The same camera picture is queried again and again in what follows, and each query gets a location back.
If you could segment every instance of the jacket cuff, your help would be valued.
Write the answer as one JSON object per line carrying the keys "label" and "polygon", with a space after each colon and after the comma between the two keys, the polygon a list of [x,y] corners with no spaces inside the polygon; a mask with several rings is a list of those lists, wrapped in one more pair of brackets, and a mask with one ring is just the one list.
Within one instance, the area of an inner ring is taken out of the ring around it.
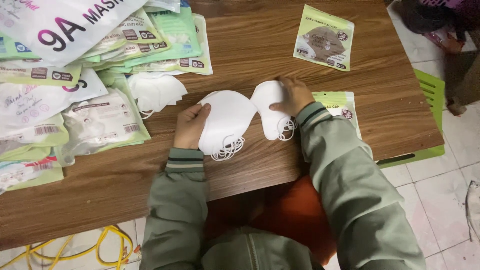
{"label": "jacket cuff", "polygon": [[203,172],[204,154],[199,150],[171,148],[165,172]]}
{"label": "jacket cuff", "polygon": [[325,121],[332,118],[332,115],[327,111],[321,102],[314,102],[303,108],[297,116],[297,123],[303,131],[315,123]]}

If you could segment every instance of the green jacket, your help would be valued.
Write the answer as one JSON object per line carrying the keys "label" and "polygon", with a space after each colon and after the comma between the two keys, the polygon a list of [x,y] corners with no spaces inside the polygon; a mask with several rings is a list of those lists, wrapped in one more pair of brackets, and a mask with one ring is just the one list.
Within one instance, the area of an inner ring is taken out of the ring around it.
{"label": "green jacket", "polygon": [[[370,147],[343,117],[316,102],[297,117],[310,176],[336,236],[342,269],[422,270],[425,259],[402,196],[372,160]],[[202,242],[208,181],[203,153],[172,148],[152,183],[141,270],[323,269],[308,248],[269,232],[244,227]]]}

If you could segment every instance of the yellow wire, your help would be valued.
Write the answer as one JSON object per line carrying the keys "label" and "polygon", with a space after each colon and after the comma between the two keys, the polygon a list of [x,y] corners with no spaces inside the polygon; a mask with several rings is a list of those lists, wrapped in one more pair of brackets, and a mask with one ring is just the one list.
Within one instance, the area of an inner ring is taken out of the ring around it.
{"label": "yellow wire", "polygon": [[[103,240],[107,236],[108,232],[113,232],[120,237],[119,259],[117,261],[114,261],[114,262],[106,262],[106,261],[102,260],[102,258],[100,258],[100,245],[102,244]],[[107,226],[103,229],[102,234],[100,235],[100,237],[97,240],[97,243],[93,247],[91,247],[91,248],[89,248],[85,251],[82,251],[80,253],[74,254],[74,255],[62,257],[61,254],[62,254],[63,250],[65,249],[67,244],[72,240],[73,236],[74,236],[74,234],[70,235],[67,238],[67,240],[65,241],[65,243],[63,244],[63,246],[58,251],[58,253],[55,257],[45,256],[45,255],[42,255],[42,254],[37,252],[39,249],[41,249],[41,248],[47,246],[48,244],[52,243],[53,241],[55,241],[55,239],[52,239],[50,241],[46,241],[46,242],[41,243],[41,244],[39,244],[35,247],[32,247],[32,245],[26,245],[25,246],[25,248],[26,248],[25,252],[23,252],[22,254],[18,255],[15,258],[13,258],[11,261],[7,262],[6,264],[0,266],[0,270],[9,266],[9,265],[11,265],[11,264],[13,264],[13,263],[15,263],[15,262],[17,262],[18,260],[20,260],[24,256],[25,256],[25,259],[27,261],[28,269],[31,270],[32,269],[32,266],[30,265],[30,256],[31,255],[33,255],[37,258],[41,258],[41,259],[44,259],[44,260],[47,260],[47,261],[51,261],[52,264],[51,264],[51,266],[48,270],[52,270],[54,268],[54,266],[59,261],[65,261],[65,260],[71,260],[71,259],[79,258],[79,257],[91,252],[92,250],[96,251],[95,252],[96,259],[101,265],[103,265],[103,266],[116,266],[116,269],[120,270],[120,267],[122,266],[122,264],[125,264],[127,262],[128,258],[130,257],[130,255],[132,254],[132,251],[133,251],[132,239],[127,234],[125,234],[118,226],[111,225],[111,226]],[[124,239],[127,239],[127,242],[130,244],[130,252],[127,254],[127,256],[125,256],[125,258],[123,258],[123,247],[124,247],[124,243],[125,243]]]}

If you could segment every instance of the orange cloth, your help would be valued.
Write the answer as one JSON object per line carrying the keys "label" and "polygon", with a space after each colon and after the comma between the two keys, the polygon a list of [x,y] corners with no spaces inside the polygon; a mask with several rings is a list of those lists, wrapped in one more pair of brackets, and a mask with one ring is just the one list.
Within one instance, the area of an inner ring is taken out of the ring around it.
{"label": "orange cloth", "polygon": [[[248,212],[259,211],[258,204],[252,207],[258,201],[264,203],[263,212],[248,222]],[[212,239],[235,227],[248,225],[307,246],[317,261],[326,265],[336,253],[336,245],[321,201],[309,176],[287,186],[266,188],[263,194],[257,192],[242,199],[228,197],[212,201],[208,205],[205,236]],[[238,208],[244,211],[239,214]]]}

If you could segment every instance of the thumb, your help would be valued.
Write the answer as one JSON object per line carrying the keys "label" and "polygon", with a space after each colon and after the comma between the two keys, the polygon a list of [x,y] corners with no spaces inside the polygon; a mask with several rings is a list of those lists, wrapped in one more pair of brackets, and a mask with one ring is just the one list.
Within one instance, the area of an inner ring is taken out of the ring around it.
{"label": "thumb", "polygon": [[271,110],[277,110],[277,111],[283,111],[285,112],[285,109],[283,108],[283,103],[273,103],[269,106]]}
{"label": "thumb", "polygon": [[200,112],[198,112],[197,117],[195,118],[195,121],[199,123],[205,123],[208,115],[210,114],[211,108],[212,106],[208,103],[203,105],[203,107],[200,109]]}

